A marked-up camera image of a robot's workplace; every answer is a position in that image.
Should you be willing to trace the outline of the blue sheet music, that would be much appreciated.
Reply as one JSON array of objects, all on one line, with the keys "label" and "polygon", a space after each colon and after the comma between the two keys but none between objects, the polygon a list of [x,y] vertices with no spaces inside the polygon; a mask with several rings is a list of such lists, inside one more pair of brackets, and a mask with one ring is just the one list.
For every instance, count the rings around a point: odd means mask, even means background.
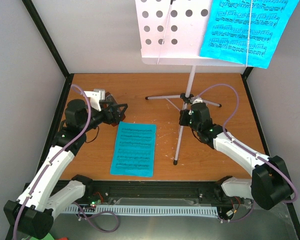
[{"label": "blue sheet music", "polygon": [[155,124],[120,122],[110,174],[151,178],[154,174]]},{"label": "blue sheet music", "polygon": [[214,0],[200,56],[267,69],[297,0]]}]

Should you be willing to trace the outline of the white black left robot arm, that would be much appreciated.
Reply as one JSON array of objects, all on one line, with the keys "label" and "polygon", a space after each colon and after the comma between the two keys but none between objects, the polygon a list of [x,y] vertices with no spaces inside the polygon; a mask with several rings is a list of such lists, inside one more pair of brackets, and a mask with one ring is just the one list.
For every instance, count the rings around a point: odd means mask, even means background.
[{"label": "white black left robot arm", "polygon": [[12,240],[17,232],[43,239],[51,230],[55,219],[78,199],[93,198],[92,179],[77,174],[68,184],[53,194],[53,190],[66,167],[87,142],[86,133],[100,124],[116,126],[125,119],[128,104],[115,100],[102,100],[100,109],[82,99],[68,102],[65,120],[55,135],[48,155],[32,182],[16,201],[7,201],[3,207],[10,224],[6,239]]}]

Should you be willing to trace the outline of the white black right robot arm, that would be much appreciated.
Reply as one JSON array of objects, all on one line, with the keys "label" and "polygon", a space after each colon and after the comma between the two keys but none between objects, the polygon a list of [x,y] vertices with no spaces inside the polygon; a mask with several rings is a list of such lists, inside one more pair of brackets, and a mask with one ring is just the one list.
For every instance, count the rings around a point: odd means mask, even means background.
[{"label": "white black right robot arm", "polygon": [[250,175],[249,179],[226,178],[221,183],[226,196],[251,199],[261,208],[270,210],[296,195],[285,161],[277,155],[270,157],[257,152],[223,126],[213,123],[204,102],[181,110],[179,125],[190,127],[199,142],[226,155]]}]

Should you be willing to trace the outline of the brown wooden metronome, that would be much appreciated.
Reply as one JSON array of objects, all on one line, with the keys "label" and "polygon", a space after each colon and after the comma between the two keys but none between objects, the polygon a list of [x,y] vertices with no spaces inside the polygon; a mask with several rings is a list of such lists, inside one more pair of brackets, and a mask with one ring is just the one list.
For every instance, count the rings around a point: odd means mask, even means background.
[{"label": "brown wooden metronome", "polygon": [[111,125],[115,127],[126,118],[125,112],[128,108],[128,104],[117,103],[114,96],[110,92],[105,93],[105,101],[105,106],[109,107],[109,111],[112,115]]}]

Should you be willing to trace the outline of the white tripod music stand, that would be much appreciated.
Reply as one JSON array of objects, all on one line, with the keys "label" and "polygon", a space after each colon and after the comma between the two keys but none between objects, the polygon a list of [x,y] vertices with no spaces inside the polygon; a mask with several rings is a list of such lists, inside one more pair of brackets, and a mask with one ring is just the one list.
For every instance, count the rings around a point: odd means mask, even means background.
[{"label": "white tripod music stand", "polygon": [[211,0],[135,1],[143,63],[191,67],[185,93],[147,96],[146,100],[181,99],[185,110],[191,103],[197,66],[241,67],[240,63],[200,56],[212,4]]}]

